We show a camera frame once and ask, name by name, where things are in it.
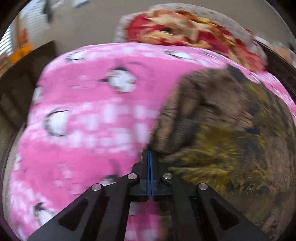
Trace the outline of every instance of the floor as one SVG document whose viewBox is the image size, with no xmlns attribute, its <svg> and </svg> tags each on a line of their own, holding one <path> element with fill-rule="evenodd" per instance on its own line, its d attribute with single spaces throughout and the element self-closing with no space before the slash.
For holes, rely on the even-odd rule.
<svg viewBox="0 0 296 241">
<path fill-rule="evenodd" d="M 51 3 L 53 5 L 59 1 L 51 0 Z M 90 0 L 89 4 L 74 9 L 72 0 L 63 0 L 53 11 L 52 23 L 45 23 L 44 15 L 43 25 L 37 22 L 32 27 L 28 24 L 34 18 L 31 14 L 31 17 L 22 18 L 22 25 L 28 28 L 29 39 L 33 42 L 34 48 L 50 40 L 56 40 L 58 53 L 62 54 L 84 45 L 112 42 L 122 15 L 145 11 L 152 5 L 172 1 Z M 182 3 L 199 5 L 223 13 L 268 41 L 280 41 L 287 45 L 292 40 L 292 34 L 284 21 L 265 0 L 184 0 Z"/>
</svg>

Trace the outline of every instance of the triangular cutout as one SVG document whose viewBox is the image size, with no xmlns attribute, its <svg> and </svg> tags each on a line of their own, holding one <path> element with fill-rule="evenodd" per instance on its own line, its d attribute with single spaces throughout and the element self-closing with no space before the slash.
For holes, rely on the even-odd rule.
<svg viewBox="0 0 296 241">
<path fill-rule="evenodd" d="M 88 203 L 87 199 L 83 199 L 70 212 L 59 219 L 59 224 L 71 231 L 76 230 Z"/>
<path fill-rule="evenodd" d="M 224 208 L 216 199 L 211 198 L 210 201 L 223 230 L 228 230 L 239 224 L 239 219 Z"/>
</svg>

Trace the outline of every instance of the dark wooden bed frame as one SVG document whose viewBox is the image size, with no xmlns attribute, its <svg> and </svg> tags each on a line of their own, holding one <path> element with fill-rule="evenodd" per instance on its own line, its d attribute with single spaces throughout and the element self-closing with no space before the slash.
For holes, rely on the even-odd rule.
<svg viewBox="0 0 296 241">
<path fill-rule="evenodd" d="M 267 46 L 259 43 L 267 58 L 267 71 L 278 78 L 296 101 L 296 68 Z M 55 42 L 51 41 L 26 55 L 0 77 L 0 239 L 19 240 L 12 232 L 3 215 L 2 189 L 4 171 L 12 144 L 17 133 L 27 121 L 33 91 L 44 67 L 56 58 Z M 292 240 L 296 217 L 280 240 Z"/>
</svg>

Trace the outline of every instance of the silver screw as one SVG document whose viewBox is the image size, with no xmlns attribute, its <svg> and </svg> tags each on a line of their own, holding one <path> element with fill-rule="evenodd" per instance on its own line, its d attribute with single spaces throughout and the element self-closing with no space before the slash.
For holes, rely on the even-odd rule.
<svg viewBox="0 0 296 241">
<path fill-rule="evenodd" d="M 137 174 L 136 173 L 130 173 L 128 174 L 128 179 L 129 180 L 135 180 L 137 178 Z"/>
<path fill-rule="evenodd" d="M 207 190 L 208 185 L 207 185 L 206 183 L 200 183 L 200 184 L 198 185 L 198 188 L 199 188 L 200 190 Z"/>
<path fill-rule="evenodd" d="M 92 188 L 92 190 L 94 190 L 94 191 L 98 191 L 98 190 L 100 190 L 100 189 L 102 188 L 102 185 L 96 183 L 96 184 L 93 184 L 93 185 L 91 186 L 91 188 Z"/>
<path fill-rule="evenodd" d="M 173 177 L 173 175 L 172 174 L 170 174 L 170 173 L 165 173 L 165 174 L 163 174 L 163 178 L 164 179 L 171 179 Z"/>
</svg>

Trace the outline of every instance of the camouflage blanket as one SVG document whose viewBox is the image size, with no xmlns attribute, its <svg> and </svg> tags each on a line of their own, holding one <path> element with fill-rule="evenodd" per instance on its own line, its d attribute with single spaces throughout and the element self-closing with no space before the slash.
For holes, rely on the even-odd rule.
<svg viewBox="0 0 296 241">
<path fill-rule="evenodd" d="M 208 183 L 276 240 L 295 212 L 295 133 L 286 104 L 228 66 L 183 77 L 150 146 L 172 173 Z"/>
</svg>

